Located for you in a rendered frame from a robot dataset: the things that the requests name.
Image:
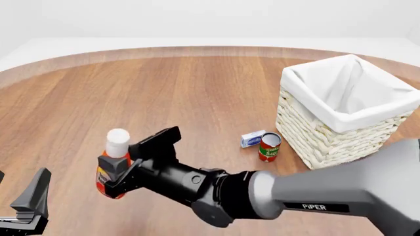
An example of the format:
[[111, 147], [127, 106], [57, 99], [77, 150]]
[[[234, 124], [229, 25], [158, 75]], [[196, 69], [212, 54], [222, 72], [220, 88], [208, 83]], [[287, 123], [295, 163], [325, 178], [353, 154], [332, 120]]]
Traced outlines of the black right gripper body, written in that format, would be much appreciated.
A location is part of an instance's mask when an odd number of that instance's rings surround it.
[[142, 187], [140, 184], [140, 167], [143, 159], [137, 159], [124, 174], [115, 182], [108, 181], [104, 184], [104, 192], [109, 198], [117, 199], [121, 195]]

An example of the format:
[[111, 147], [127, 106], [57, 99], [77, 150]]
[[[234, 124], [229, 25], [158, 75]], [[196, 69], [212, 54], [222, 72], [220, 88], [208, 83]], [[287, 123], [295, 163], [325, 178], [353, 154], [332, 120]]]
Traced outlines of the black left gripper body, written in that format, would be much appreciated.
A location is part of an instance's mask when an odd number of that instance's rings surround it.
[[31, 219], [0, 218], [0, 236], [42, 235], [48, 221], [43, 216], [33, 216]]

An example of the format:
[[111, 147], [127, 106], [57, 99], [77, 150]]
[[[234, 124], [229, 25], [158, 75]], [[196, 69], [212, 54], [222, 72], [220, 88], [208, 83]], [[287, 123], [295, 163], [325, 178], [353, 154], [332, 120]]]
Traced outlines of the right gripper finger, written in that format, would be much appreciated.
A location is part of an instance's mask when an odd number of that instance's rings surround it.
[[128, 157], [114, 159], [105, 155], [98, 157], [98, 174], [102, 182], [115, 182], [131, 166], [131, 160]]

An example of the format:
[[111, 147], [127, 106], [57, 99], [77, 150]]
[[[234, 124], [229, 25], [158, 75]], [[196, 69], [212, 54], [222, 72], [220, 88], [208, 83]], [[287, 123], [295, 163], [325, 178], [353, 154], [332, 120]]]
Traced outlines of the red ketchup bottle white cap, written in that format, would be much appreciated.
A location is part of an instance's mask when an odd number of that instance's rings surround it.
[[[131, 137], [125, 129], [121, 128], [115, 128], [110, 131], [108, 131], [106, 136], [106, 148], [103, 151], [102, 155], [112, 157], [114, 159], [122, 158], [122, 157], [128, 157], [131, 160], [131, 157], [129, 155], [129, 141]], [[104, 192], [104, 184], [105, 182], [102, 182], [99, 180], [99, 174], [98, 174], [98, 167], [96, 169], [96, 188], [106, 196]]]

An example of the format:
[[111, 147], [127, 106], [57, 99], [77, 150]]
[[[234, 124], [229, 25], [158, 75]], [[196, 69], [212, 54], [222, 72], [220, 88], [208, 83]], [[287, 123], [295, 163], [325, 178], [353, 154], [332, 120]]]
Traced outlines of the white woven basket cloth liner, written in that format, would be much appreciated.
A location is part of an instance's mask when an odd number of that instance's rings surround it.
[[378, 151], [420, 106], [420, 90], [353, 54], [283, 69], [276, 128], [310, 169]]

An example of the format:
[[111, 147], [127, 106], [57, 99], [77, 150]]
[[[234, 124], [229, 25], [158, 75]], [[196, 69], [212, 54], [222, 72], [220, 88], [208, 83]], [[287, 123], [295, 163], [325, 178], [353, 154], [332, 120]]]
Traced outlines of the small blue white box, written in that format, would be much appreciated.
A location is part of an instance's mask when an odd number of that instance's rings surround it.
[[242, 148], [258, 145], [261, 142], [262, 135], [266, 133], [265, 130], [255, 131], [248, 134], [241, 135], [240, 146]]

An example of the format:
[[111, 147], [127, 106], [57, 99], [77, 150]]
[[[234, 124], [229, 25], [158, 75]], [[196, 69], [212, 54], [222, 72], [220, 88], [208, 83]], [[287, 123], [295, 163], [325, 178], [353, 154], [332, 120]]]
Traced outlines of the red green tomato sauce can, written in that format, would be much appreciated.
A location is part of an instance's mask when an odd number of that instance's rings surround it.
[[282, 138], [277, 133], [264, 133], [261, 136], [261, 142], [259, 146], [259, 159], [266, 163], [275, 161], [278, 156], [281, 142]]

